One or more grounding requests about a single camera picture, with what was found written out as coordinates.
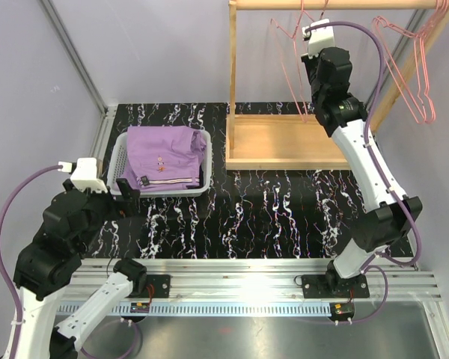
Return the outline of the pink wire hanger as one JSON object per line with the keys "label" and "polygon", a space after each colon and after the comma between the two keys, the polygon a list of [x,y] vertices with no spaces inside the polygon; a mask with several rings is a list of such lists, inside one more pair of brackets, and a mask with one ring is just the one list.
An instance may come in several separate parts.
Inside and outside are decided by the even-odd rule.
{"label": "pink wire hanger", "polygon": [[309,115],[308,103],[305,99],[303,72],[299,57],[299,37],[304,18],[308,20],[308,23],[314,21],[312,15],[305,9],[305,1],[299,1],[299,9],[291,27],[282,25],[273,17],[270,19],[269,25],[278,51],[280,68],[290,92],[291,100],[296,107],[300,120],[306,123]]}

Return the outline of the purple garment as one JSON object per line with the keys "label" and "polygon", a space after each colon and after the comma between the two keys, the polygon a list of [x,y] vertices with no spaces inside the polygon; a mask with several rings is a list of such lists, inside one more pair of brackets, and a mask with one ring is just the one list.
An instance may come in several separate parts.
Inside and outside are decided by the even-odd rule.
{"label": "purple garment", "polygon": [[200,188],[207,141],[187,126],[131,126],[121,175],[140,192]]}

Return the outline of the pink hanger with purple garment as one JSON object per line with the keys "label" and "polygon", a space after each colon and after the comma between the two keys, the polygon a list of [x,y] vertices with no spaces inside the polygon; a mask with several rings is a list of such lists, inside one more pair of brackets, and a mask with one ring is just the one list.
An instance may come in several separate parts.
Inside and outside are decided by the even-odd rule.
{"label": "pink hanger with purple garment", "polygon": [[300,1],[300,11],[301,14],[306,15],[306,17],[311,21],[311,22],[316,22],[317,20],[322,20],[324,18],[324,15],[326,13],[328,4],[329,4],[329,0],[324,0],[323,1],[323,6],[320,9],[319,12],[319,16],[313,16],[308,10],[307,10],[307,4],[308,2],[306,0],[301,0]]}

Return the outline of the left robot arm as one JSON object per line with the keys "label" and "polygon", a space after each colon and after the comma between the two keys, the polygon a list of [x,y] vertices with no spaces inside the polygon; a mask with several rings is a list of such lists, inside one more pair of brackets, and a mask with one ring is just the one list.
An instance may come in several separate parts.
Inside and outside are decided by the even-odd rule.
{"label": "left robot arm", "polygon": [[147,269],[118,260],[105,283],[72,315],[55,315],[73,274],[107,221],[138,211],[138,190],[119,179],[120,198],[108,191],[78,190],[70,180],[43,211],[43,223],[19,253],[13,273],[19,305],[4,358],[77,358],[86,339],[121,300],[147,288]]}

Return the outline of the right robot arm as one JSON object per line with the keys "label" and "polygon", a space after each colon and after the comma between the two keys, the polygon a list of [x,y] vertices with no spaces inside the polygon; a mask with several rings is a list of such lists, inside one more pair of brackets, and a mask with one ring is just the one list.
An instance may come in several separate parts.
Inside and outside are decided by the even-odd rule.
{"label": "right robot arm", "polygon": [[314,114],[347,160],[364,202],[364,214],[351,224],[350,240],[341,245],[326,272],[302,276],[303,293],[307,298],[366,298],[364,269],[377,254],[408,236],[410,221],[420,215],[422,202],[397,184],[365,129],[366,108],[349,92],[352,63],[348,51],[327,47],[301,60],[311,86]]}

